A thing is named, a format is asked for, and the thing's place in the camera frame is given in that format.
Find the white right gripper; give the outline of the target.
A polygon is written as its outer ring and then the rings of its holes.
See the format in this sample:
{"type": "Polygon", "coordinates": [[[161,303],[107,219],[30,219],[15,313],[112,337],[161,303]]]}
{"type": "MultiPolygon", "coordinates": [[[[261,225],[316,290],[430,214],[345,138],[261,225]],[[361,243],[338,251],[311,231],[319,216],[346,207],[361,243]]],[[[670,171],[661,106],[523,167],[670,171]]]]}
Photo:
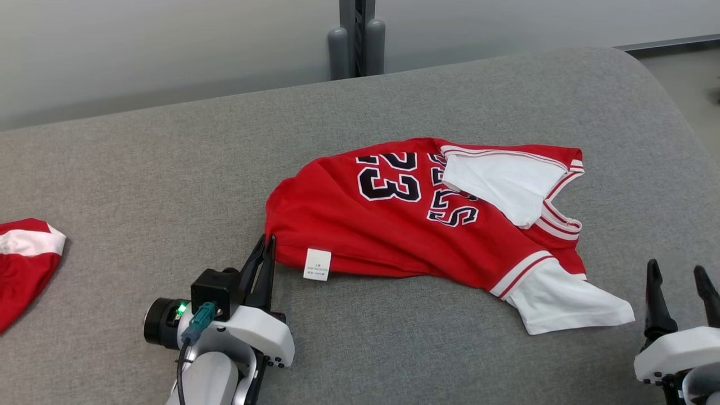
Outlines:
{"type": "Polygon", "coordinates": [[[634,372],[640,382],[663,379],[695,367],[719,361],[719,294],[703,266],[694,268],[697,294],[704,303],[709,326],[678,331],[664,300],[663,276],[658,261],[650,259],[646,267],[645,338],[653,341],[634,359],[634,372]]]}

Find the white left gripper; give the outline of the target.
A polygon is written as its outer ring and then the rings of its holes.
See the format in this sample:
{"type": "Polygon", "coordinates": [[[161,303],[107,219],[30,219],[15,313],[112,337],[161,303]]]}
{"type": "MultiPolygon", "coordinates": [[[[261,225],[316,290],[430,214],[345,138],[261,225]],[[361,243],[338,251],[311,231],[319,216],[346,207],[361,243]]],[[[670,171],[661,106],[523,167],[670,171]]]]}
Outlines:
{"type": "Polygon", "coordinates": [[[278,366],[290,367],[295,359],[295,341],[286,323],[272,316],[275,279],[275,235],[261,235],[241,269],[241,305],[228,321],[217,321],[226,340],[221,351],[241,359],[255,349],[278,366]]]}

